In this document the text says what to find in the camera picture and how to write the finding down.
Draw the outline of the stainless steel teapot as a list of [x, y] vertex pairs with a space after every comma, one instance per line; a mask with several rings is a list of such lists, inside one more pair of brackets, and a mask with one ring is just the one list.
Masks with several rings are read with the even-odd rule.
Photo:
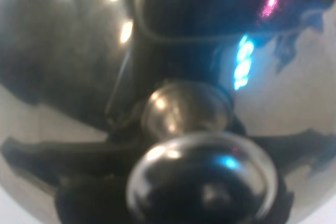
[[299, 223], [335, 196], [335, 0], [1, 0], [1, 189], [40, 223]]

